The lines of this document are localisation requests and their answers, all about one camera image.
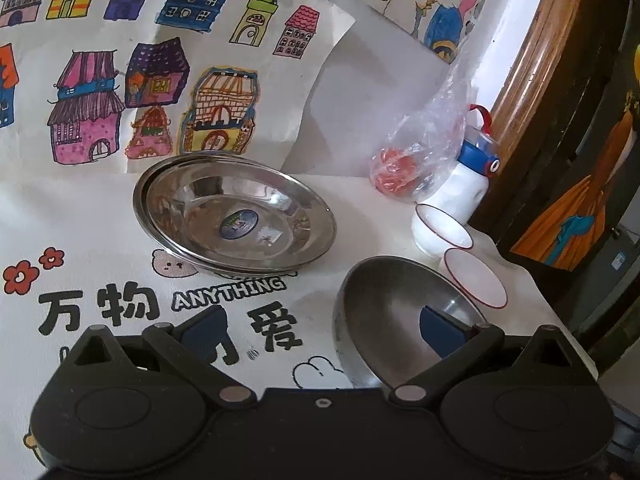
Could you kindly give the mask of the grey appliance with sticker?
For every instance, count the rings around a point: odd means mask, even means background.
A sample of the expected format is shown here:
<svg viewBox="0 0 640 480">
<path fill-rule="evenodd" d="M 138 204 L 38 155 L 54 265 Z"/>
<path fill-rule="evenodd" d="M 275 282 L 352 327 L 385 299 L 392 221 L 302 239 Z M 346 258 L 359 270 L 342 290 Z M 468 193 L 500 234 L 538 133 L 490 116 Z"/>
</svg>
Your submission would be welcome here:
<svg viewBox="0 0 640 480">
<path fill-rule="evenodd" d="M 568 327 L 572 332 L 614 292 L 638 257 L 638 235 L 618 224 L 570 291 Z"/>
</svg>

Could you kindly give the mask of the white blue water bottle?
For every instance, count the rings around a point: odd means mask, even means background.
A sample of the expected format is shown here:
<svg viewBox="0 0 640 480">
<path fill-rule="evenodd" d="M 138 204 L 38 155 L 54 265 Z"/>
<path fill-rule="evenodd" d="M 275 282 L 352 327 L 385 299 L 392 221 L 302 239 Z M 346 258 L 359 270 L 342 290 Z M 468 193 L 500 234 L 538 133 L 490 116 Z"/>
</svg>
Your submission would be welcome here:
<svg viewBox="0 0 640 480">
<path fill-rule="evenodd" d="M 467 125 L 456 166 L 428 202 L 467 224 L 489 188 L 489 179 L 500 169 L 498 142 L 492 136 L 491 114 L 484 106 L 471 104 L 480 113 L 479 127 Z"/>
</svg>

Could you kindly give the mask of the orange dress woman painting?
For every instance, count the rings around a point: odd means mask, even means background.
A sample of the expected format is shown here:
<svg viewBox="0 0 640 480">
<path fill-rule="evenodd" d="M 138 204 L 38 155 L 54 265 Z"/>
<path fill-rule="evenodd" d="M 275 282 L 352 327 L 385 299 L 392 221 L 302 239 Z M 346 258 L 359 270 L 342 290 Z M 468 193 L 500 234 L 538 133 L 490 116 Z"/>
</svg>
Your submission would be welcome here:
<svg viewBox="0 0 640 480">
<path fill-rule="evenodd" d="M 575 270 L 604 233 L 606 204 L 638 129 L 639 96 L 628 91 L 623 115 L 605 138 L 590 174 L 540 214 L 510 253 L 550 268 Z"/>
</svg>

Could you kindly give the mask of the houses drawing paper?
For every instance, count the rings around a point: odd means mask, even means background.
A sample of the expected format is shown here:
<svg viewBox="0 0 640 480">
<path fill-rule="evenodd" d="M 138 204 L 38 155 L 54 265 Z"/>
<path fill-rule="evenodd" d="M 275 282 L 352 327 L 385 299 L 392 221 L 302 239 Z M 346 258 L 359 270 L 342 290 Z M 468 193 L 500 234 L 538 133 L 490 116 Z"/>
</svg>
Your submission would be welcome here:
<svg viewBox="0 0 640 480">
<path fill-rule="evenodd" d="M 1 175 L 281 166 L 352 27 L 326 0 L 1 0 Z"/>
</svg>

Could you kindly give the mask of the brown wooden door frame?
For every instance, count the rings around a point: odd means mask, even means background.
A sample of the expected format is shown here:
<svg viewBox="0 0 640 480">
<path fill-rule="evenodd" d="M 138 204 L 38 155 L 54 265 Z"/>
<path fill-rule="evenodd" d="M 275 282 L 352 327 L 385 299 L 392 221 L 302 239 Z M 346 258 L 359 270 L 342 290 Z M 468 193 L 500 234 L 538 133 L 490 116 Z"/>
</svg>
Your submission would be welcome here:
<svg viewBox="0 0 640 480">
<path fill-rule="evenodd" d="M 541 0 L 494 106 L 501 169 L 472 227 L 511 245 L 544 208 L 612 75 L 631 0 Z"/>
</svg>

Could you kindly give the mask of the white red-rimmed bowl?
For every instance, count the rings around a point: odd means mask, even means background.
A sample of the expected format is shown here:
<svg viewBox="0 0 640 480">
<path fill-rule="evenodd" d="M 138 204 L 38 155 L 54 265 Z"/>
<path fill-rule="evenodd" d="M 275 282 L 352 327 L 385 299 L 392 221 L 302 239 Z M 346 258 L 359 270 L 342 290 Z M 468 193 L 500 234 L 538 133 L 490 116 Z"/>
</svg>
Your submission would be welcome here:
<svg viewBox="0 0 640 480">
<path fill-rule="evenodd" d="M 411 220 L 414 244 L 432 259 L 441 259 L 451 248 L 469 250 L 472 236 L 454 217 L 431 205 L 417 204 Z"/>
<path fill-rule="evenodd" d="M 467 250 L 448 249 L 440 266 L 476 304 L 494 310 L 508 304 L 508 293 L 502 281 L 483 260 Z"/>
</svg>

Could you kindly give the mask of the clear plastic bag red contents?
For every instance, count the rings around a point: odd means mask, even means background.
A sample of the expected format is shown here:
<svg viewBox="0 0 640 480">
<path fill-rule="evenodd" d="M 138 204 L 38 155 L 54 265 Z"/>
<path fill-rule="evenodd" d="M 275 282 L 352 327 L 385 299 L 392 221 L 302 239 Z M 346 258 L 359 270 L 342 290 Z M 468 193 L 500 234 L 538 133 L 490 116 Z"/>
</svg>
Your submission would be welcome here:
<svg viewBox="0 0 640 480">
<path fill-rule="evenodd" d="M 369 180 L 392 200 L 420 203 L 448 179 L 464 138 L 476 91 L 473 66 L 459 58 L 434 96 L 401 119 L 372 157 Z"/>
</svg>

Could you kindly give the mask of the deep steel mixing bowl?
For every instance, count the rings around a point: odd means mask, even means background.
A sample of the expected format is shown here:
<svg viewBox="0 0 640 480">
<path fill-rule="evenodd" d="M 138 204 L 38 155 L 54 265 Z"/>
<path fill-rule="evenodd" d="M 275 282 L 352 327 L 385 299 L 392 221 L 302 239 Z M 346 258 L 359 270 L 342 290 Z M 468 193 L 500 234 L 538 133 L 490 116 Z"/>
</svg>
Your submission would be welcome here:
<svg viewBox="0 0 640 480">
<path fill-rule="evenodd" d="M 440 361 L 420 332 L 425 307 L 464 327 L 486 322 L 452 281 L 413 260 L 376 256 L 347 273 L 335 300 L 333 337 L 354 387 L 393 389 Z"/>
</svg>

